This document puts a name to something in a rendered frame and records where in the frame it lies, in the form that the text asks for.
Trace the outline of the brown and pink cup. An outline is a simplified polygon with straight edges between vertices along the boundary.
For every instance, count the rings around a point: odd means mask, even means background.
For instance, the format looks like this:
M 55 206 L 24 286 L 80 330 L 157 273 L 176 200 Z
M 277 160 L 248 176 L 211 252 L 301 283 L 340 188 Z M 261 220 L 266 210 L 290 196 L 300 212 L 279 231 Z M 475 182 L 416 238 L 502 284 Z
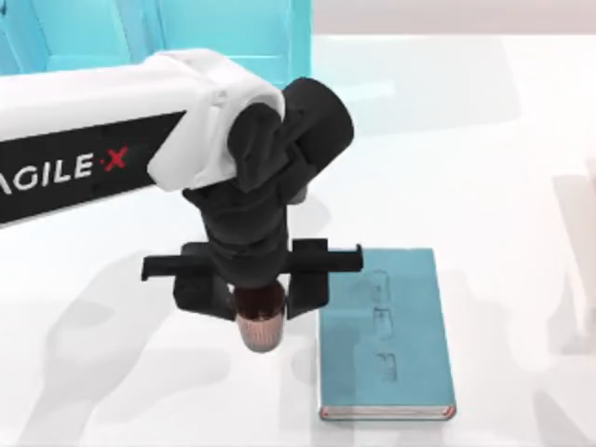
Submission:
M 245 346 L 267 353 L 280 344 L 285 320 L 285 290 L 276 280 L 259 289 L 234 288 L 236 322 Z

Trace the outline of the blue book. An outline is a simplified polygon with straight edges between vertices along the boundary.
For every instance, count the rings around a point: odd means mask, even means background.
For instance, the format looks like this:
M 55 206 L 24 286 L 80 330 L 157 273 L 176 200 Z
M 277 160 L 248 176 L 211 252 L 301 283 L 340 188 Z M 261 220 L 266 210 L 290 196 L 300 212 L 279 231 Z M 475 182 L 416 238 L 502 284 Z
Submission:
M 369 249 L 330 276 L 318 313 L 323 420 L 445 421 L 456 413 L 433 250 Z

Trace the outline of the light blue rack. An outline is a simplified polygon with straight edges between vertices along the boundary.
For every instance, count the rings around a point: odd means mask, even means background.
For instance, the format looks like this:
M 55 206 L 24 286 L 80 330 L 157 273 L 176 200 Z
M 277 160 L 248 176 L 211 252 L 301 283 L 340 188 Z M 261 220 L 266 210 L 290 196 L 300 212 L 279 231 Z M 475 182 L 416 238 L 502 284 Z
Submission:
M 213 49 L 277 87 L 311 73 L 311 0 L 0 0 L 0 75 Z

